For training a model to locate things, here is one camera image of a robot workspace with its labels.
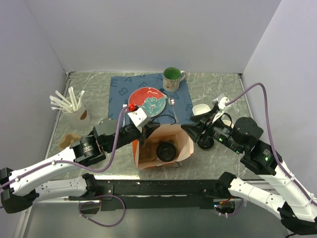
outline blue placemat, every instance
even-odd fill
[[[178,124],[192,123],[189,118],[193,115],[193,104],[189,95],[186,80],[184,79],[180,82],[179,89],[176,92],[167,92],[163,89],[162,73],[137,75],[132,77],[111,77],[108,117],[118,120],[122,104],[128,104],[130,95],[135,90],[144,87],[157,88],[168,97],[173,97],[175,99],[174,110],[179,120]],[[166,107],[160,115],[165,114],[174,116],[173,109],[167,101]],[[174,122],[174,120],[170,117],[160,117],[155,121],[158,121],[161,124]]]

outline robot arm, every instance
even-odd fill
[[[252,118],[239,118],[233,125],[220,102],[218,100],[210,112],[191,117],[195,124],[184,124],[182,129],[203,148],[211,148],[215,140],[237,154],[244,154],[240,162],[266,180],[280,195],[256,188],[227,172],[219,179],[223,189],[265,208],[297,234],[316,234],[317,203],[314,195],[294,178],[278,153],[279,163],[275,160],[271,146],[260,140],[263,130]],[[231,125],[221,120],[223,115],[229,117]],[[310,194],[309,199],[303,190]]]
[[[142,108],[128,115],[133,123],[120,128],[116,149],[134,140],[143,143],[159,127],[159,123],[148,123],[150,117]],[[0,170],[0,184],[3,187],[1,202],[6,212],[19,212],[30,207],[34,201],[49,198],[83,196],[88,199],[93,197],[96,191],[94,192],[94,186],[92,186],[94,183],[89,175],[77,178],[76,181],[50,180],[77,167],[99,172],[87,166],[104,160],[106,158],[104,152],[112,152],[117,124],[115,120],[105,119],[94,126],[88,136],[74,142],[57,155],[24,169]]]

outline black metal frame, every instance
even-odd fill
[[[199,207],[213,209],[214,198],[228,198],[218,180],[97,180],[96,195],[120,197],[127,209]],[[83,200],[69,197],[70,200]],[[122,209],[112,197],[102,198],[101,211]]]

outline red clip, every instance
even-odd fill
[[[138,109],[138,106],[136,105],[133,105],[133,104],[129,104],[129,108],[128,108],[128,111],[129,112],[134,112]]]

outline small white cup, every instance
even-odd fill
[[[193,107],[194,116],[209,112],[211,109],[207,104],[198,104]]]
[[[81,103],[79,106],[79,109],[72,112],[72,113],[65,113],[65,117],[67,117],[68,121],[74,128],[84,128],[90,124],[90,116],[83,104],[83,99],[81,99]]]

